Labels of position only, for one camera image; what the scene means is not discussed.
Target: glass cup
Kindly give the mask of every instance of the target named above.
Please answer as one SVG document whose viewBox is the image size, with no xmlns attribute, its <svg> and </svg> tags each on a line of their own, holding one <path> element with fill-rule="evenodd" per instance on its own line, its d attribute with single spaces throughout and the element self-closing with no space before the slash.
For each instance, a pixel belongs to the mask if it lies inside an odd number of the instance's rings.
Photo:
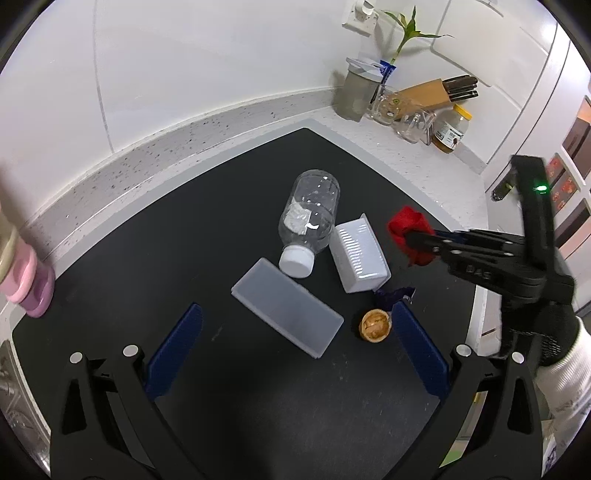
<svg viewBox="0 0 591 480">
<path fill-rule="evenodd" d="M 415 144 L 427 137 L 429 127 L 433 124 L 435 117 L 433 112 L 418 109 L 412 113 L 404 114 L 400 121 L 392 126 L 401 138 Z"/>
<path fill-rule="evenodd" d="M 392 125 L 397 118 L 400 118 L 409 104 L 410 100 L 407 98 L 385 89 L 374 102 L 370 116 L 379 124 Z"/>
</svg>

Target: green plant stem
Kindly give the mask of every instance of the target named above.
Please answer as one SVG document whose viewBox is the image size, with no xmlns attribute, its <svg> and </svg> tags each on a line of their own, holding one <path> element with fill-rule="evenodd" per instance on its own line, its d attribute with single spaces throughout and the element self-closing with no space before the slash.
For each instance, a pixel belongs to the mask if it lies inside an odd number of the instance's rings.
<svg viewBox="0 0 591 480">
<path fill-rule="evenodd" d="M 400 42 L 400 46 L 398 47 L 398 50 L 396 50 L 396 53 L 394 54 L 394 57 L 392 57 L 392 60 L 390 60 L 390 65 L 394 65 L 394 62 L 396 61 L 396 59 L 400 55 L 400 52 L 402 51 L 402 47 L 404 46 L 404 44 L 406 42 L 407 42 L 407 39 L 403 38 L 402 42 Z"/>
</svg>

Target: translucent plastic box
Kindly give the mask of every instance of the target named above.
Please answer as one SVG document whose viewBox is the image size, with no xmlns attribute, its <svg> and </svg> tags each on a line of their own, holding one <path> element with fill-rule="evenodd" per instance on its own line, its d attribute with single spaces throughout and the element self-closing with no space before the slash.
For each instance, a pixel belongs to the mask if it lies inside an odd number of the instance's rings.
<svg viewBox="0 0 591 480">
<path fill-rule="evenodd" d="M 343 317 L 261 258 L 232 287 L 232 295 L 285 338 L 320 358 Z"/>
</svg>

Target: white bottle cap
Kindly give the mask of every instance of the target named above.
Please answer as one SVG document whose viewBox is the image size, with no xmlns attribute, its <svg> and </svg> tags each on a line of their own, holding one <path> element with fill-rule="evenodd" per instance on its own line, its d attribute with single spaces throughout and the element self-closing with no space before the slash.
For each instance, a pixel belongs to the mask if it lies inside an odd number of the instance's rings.
<svg viewBox="0 0 591 480">
<path fill-rule="evenodd" d="M 293 278 L 306 278 L 314 267 L 314 252 L 303 245 L 288 245 L 279 259 L 281 271 Z"/>
</svg>

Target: yellow jar lid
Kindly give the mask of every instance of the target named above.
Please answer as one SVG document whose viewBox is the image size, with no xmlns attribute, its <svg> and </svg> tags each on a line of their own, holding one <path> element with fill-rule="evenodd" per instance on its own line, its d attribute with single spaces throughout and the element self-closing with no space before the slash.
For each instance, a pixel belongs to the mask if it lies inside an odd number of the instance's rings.
<svg viewBox="0 0 591 480">
<path fill-rule="evenodd" d="M 468 112 L 467 110 L 464 110 L 461 106 L 459 106 L 457 103 L 453 106 L 453 109 L 459 113 L 462 117 L 464 117 L 466 120 L 472 120 L 472 114 L 470 112 Z"/>
</svg>

